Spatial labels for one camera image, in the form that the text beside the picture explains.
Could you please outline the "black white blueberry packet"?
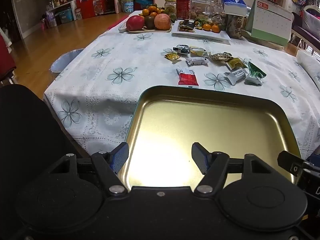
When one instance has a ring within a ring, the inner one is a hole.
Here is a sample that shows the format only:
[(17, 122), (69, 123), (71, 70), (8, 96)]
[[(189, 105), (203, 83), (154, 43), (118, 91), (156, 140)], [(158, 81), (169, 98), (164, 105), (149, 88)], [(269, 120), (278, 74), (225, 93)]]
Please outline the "black white blueberry packet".
[(174, 52), (181, 54), (181, 55), (188, 55), (190, 54), (190, 47), (186, 44), (179, 44), (172, 48)]

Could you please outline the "pink yellow apple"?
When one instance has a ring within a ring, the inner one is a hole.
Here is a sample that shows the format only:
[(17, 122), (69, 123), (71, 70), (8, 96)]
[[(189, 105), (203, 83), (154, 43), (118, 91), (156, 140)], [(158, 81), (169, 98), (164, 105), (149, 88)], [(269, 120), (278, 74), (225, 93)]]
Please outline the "pink yellow apple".
[(155, 16), (154, 25), (158, 30), (169, 30), (171, 28), (171, 18), (167, 14)]

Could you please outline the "grey white snack packet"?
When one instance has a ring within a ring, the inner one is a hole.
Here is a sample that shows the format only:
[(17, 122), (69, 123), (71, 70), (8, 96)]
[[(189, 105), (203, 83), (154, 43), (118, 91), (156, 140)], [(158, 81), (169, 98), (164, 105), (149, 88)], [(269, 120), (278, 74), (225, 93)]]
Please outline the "grey white snack packet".
[(224, 73), (225, 78), (227, 81), (234, 86), (236, 83), (244, 80), (247, 76), (247, 70), (243, 68), (235, 69), (231, 72), (225, 72)]

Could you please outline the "red white snack packet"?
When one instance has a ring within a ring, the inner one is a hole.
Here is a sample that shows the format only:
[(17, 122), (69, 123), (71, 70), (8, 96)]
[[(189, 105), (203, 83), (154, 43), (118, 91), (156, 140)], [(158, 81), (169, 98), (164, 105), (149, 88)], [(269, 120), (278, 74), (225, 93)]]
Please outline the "red white snack packet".
[(198, 87), (196, 75), (192, 69), (189, 68), (177, 68), (178, 85), (186, 87)]

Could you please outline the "red tin canister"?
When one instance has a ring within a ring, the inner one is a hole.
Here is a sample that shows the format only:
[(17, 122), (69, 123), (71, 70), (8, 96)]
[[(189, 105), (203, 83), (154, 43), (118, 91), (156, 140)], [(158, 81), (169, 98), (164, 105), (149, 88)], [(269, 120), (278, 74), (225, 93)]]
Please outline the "red tin canister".
[(190, 0), (176, 0), (176, 16), (178, 20), (189, 19)]

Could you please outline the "black chocolate packet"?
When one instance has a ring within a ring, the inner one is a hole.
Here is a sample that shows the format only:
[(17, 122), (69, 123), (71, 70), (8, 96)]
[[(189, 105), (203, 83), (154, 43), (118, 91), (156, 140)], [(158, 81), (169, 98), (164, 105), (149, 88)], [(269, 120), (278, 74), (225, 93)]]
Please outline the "black chocolate packet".
[(195, 28), (195, 21), (194, 20), (180, 21), (179, 28), (183, 30), (193, 30)]

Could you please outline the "yellow green snack packet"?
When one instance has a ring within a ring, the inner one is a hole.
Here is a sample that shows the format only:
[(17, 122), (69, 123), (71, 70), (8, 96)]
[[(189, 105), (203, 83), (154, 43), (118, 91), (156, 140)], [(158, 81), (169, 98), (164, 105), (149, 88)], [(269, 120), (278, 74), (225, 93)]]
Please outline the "yellow green snack packet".
[(230, 60), (228, 60), (226, 62), (228, 68), (230, 70), (236, 70), (236, 69), (240, 69), (240, 68), (246, 68), (247, 66), (244, 64), (244, 62), (242, 61), (242, 59), (238, 58), (238, 57), (234, 57)]

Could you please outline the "orange tangerine right on plate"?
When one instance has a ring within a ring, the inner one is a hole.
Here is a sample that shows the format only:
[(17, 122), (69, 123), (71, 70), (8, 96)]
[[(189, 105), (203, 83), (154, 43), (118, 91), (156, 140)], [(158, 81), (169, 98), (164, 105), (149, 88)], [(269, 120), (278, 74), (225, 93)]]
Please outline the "orange tangerine right on plate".
[(216, 25), (216, 24), (214, 24), (214, 25), (212, 25), (211, 26), (211, 31), (212, 32), (214, 32), (214, 33), (220, 33), (220, 26), (219, 25)]

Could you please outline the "gold metal tin tray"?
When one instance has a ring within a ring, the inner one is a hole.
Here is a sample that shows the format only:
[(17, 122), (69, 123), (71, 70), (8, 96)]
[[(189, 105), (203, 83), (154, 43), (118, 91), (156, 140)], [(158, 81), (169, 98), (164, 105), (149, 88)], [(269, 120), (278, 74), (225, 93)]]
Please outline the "gold metal tin tray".
[(253, 153), (288, 180), (281, 151), (300, 151), (286, 114), (275, 102), (227, 92), (155, 86), (145, 90), (126, 136), (129, 158), (119, 172), (124, 185), (192, 189), (202, 173), (191, 157), (198, 142), (232, 158)]

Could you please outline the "small gold candy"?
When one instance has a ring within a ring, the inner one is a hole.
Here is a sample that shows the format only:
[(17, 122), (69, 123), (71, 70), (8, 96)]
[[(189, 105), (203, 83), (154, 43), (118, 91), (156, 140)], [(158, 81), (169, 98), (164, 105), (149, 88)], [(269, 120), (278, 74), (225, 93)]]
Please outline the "small gold candy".
[(176, 61), (180, 58), (180, 55), (177, 53), (167, 53), (164, 57), (170, 61)]

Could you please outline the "wooden fruit board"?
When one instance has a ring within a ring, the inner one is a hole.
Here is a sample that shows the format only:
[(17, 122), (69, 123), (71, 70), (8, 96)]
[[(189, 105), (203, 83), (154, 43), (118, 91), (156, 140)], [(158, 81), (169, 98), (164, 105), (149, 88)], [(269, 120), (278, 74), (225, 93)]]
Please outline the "wooden fruit board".
[(118, 31), (120, 33), (128, 32), (133, 34), (141, 34), (141, 33), (169, 33), (171, 32), (172, 27), (169, 30), (159, 30), (159, 29), (141, 29), (141, 30), (128, 30), (126, 27), (126, 22), (123, 23), (121, 26), (118, 27)]

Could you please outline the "white hawthorn snack packet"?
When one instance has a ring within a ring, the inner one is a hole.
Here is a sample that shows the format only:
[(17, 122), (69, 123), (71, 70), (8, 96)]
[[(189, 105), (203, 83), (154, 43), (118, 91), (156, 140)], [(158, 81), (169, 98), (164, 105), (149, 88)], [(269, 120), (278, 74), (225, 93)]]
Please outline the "white hawthorn snack packet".
[(189, 57), (186, 59), (186, 63), (189, 66), (199, 66), (199, 65), (206, 65), (208, 60), (205, 57)]

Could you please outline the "dark red apple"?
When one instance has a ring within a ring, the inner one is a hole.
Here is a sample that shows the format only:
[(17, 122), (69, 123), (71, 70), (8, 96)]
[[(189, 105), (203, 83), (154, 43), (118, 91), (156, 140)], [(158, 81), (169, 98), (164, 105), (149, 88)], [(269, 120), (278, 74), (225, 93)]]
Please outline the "dark red apple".
[(142, 30), (144, 25), (144, 18), (139, 15), (131, 16), (126, 22), (126, 28), (128, 31)]

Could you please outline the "green white snack packet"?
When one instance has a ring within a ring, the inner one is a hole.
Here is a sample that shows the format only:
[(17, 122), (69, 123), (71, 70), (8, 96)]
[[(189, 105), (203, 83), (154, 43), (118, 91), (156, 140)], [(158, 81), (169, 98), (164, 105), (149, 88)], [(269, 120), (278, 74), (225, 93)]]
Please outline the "green white snack packet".
[(248, 62), (247, 70), (248, 70), (248, 73), (246, 74), (246, 77), (245, 77), (245, 84), (262, 86), (263, 85), (262, 79), (264, 79), (267, 76), (267, 74), (252, 62)]

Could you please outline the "peanut pattern snack packet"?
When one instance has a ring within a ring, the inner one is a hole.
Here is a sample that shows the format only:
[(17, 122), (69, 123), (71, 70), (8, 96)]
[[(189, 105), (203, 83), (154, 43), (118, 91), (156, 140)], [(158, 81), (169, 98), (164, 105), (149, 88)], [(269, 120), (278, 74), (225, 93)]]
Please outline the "peanut pattern snack packet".
[(215, 61), (227, 62), (227, 61), (233, 59), (234, 57), (230, 53), (223, 52), (223, 53), (215, 53), (215, 54), (209, 53), (209, 58), (211, 60), (215, 60)]

